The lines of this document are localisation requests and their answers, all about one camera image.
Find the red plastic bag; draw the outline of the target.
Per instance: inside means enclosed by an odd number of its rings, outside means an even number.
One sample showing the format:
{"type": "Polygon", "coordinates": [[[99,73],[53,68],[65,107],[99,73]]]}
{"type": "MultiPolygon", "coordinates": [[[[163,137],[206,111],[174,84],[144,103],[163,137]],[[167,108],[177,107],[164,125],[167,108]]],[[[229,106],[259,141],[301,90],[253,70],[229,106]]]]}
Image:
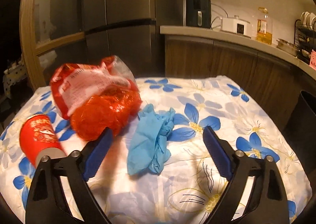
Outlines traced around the red plastic bag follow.
{"type": "Polygon", "coordinates": [[[117,136],[136,115],[142,103],[139,91],[112,86],[101,95],[94,95],[71,115],[71,128],[85,140],[96,140],[105,128],[117,136]]]}

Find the blue nitrile glove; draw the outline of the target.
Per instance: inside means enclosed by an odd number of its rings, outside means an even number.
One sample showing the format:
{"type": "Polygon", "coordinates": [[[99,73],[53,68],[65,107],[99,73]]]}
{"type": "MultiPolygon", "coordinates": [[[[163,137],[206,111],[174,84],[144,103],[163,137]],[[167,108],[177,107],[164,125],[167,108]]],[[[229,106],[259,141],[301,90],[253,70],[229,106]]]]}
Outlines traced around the blue nitrile glove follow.
{"type": "Polygon", "coordinates": [[[159,175],[171,157],[167,141],[174,128],[175,110],[155,112],[147,104],[138,113],[138,124],[130,142],[127,155],[127,173],[137,175],[146,172],[159,175]]]}

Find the red white snack bag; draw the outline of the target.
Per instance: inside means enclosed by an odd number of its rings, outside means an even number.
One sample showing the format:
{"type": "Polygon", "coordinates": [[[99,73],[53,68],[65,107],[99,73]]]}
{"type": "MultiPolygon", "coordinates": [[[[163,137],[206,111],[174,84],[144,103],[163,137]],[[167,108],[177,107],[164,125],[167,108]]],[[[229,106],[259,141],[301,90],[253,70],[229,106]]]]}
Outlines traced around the red white snack bag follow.
{"type": "Polygon", "coordinates": [[[65,63],[50,79],[57,111],[65,120],[92,96],[112,87],[138,91],[133,73],[116,55],[103,58],[100,65],[65,63]]]}

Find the kitchen counter with cabinets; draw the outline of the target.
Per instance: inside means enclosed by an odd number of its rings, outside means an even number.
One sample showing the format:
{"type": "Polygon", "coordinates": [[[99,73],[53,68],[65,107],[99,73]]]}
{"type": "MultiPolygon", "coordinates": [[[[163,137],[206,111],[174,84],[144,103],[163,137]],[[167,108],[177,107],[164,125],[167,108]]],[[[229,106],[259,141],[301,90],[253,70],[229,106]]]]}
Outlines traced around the kitchen counter with cabinets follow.
{"type": "Polygon", "coordinates": [[[166,76],[227,76],[283,129],[302,90],[315,95],[315,70],[274,46],[205,28],[162,26],[166,76]]]}

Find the floral white blue tablecloth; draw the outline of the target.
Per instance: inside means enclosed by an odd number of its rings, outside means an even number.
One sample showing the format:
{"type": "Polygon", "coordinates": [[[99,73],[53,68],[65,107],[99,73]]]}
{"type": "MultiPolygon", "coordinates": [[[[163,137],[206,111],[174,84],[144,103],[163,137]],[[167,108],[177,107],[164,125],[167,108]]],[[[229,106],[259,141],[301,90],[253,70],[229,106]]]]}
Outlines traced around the floral white blue tablecloth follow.
{"type": "Polygon", "coordinates": [[[312,186],[294,150],[259,104],[225,76],[140,78],[142,100],[155,112],[175,110],[161,174],[129,175],[127,155],[138,113],[117,136],[95,176],[82,176],[89,141],[62,118],[50,86],[37,89],[1,135],[1,196],[12,217],[2,223],[295,223],[312,186]],[[65,157],[43,156],[35,168],[19,134],[35,114],[49,117],[65,157]],[[230,181],[204,141],[207,126],[234,150],[230,181]]]}

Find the red paper cup lying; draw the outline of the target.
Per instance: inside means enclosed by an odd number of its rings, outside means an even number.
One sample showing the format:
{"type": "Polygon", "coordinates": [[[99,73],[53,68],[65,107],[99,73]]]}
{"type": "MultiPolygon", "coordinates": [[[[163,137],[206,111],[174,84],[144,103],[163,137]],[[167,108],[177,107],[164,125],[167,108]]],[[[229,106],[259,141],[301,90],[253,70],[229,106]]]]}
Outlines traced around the red paper cup lying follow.
{"type": "Polygon", "coordinates": [[[43,156],[50,159],[66,156],[51,121],[45,114],[35,114],[23,123],[19,142],[23,153],[35,168],[43,156]]]}

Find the polka dot cloth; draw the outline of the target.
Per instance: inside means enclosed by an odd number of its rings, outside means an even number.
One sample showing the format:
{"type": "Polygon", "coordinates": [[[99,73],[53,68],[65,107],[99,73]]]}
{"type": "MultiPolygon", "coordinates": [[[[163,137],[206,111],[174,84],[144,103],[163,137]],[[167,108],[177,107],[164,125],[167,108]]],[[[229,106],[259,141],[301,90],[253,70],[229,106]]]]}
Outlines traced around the polka dot cloth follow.
{"type": "Polygon", "coordinates": [[[4,94],[11,99],[11,87],[18,84],[27,77],[27,70],[22,61],[14,63],[9,69],[4,71],[3,87],[4,94]]]}

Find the cooking oil bottle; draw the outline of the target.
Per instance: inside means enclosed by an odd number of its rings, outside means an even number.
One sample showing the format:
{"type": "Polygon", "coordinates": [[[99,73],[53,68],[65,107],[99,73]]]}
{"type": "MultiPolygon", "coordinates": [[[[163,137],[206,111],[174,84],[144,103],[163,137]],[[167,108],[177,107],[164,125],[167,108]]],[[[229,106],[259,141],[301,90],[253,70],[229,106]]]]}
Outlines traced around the cooking oil bottle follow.
{"type": "Polygon", "coordinates": [[[256,40],[268,45],[273,41],[273,24],[272,19],[269,17],[268,9],[259,7],[259,14],[257,17],[257,36],[256,40]]]}

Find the steel bowl on counter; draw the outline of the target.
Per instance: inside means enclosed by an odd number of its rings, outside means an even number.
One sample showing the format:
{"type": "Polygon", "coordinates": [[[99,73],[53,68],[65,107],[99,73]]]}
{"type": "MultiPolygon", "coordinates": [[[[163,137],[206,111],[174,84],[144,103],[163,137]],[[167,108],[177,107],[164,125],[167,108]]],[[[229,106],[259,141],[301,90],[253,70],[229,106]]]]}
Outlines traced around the steel bowl on counter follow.
{"type": "Polygon", "coordinates": [[[294,44],[283,39],[277,39],[277,48],[294,57],[298,54],[298,48],[294,44]]]}

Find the pink utensil basket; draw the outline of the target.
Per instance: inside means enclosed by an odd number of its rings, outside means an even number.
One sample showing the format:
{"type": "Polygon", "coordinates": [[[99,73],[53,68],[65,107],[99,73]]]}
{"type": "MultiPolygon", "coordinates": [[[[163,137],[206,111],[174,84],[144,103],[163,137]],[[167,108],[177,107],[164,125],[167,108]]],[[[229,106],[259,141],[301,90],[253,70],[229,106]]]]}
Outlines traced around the pink utensil basket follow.
{"type": "Polygon", "coordinates": [[[316,70],[316,51],[315,50],[311,51],[309,66],[312,69],[316,70]]]}

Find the white rice cooker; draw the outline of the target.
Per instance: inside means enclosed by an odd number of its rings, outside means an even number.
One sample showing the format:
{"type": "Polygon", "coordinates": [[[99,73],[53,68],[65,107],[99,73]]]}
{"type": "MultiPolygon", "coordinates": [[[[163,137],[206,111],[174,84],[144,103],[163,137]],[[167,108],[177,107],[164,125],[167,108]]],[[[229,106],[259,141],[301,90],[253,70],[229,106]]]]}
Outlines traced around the white rice cooker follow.
{"type": "Polygon", "coordinates": [[[249,21],[235,17],[222,17],[221,18],[221,31],[233,33],[245,37],[252,36],[252,26],[249,21]]]}

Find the wooden glass door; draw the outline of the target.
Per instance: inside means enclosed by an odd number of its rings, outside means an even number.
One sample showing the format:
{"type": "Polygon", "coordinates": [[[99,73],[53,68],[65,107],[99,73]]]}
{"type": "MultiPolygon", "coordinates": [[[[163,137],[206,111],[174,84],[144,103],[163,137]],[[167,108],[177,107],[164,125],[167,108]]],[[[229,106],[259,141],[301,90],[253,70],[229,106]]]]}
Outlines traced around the wooden glass door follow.
{"type": "Polygon", "coordinates": [[[87,63],[83,0],[21,0],[20,42],[34,90],[64,63],[87,63]]]}

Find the black dish rack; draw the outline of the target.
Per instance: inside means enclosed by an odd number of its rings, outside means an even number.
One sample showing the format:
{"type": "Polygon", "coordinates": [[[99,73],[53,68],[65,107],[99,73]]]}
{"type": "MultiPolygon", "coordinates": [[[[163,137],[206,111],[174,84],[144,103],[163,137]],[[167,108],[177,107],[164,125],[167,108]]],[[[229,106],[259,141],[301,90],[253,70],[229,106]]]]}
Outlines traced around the black dish rack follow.
{"type": "Polygon", "coordinates": [[[312,51],[315,51],[315,14],[305,11],[295,21],[294,45],[298,49],[297,57],[310,63],[312,51]]]}

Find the black air fryer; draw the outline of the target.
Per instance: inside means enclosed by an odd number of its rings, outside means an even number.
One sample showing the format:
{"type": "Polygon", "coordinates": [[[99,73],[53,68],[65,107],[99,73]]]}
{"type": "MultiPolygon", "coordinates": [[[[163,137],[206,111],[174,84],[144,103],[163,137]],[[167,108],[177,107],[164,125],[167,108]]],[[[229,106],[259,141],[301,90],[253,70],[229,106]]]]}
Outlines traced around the black air fryer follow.
{"type": "Polygon", "coordinates": [[[186,26],[211,28],[211,0],[186,0],[186,26]]]}

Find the dark steel refrigerator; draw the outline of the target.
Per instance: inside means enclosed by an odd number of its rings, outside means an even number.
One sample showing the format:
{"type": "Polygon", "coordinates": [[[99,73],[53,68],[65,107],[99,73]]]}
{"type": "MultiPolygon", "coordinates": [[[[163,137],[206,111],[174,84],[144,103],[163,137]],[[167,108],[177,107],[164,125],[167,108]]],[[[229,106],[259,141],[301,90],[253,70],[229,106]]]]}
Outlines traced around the dark steel refrigerator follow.
{"type": "Polygon", "coordinates": [[[90,63],[118,56],[136,77],[165,74],[164,25],[183,24],[183,0],[83,0],[90,63]]]}

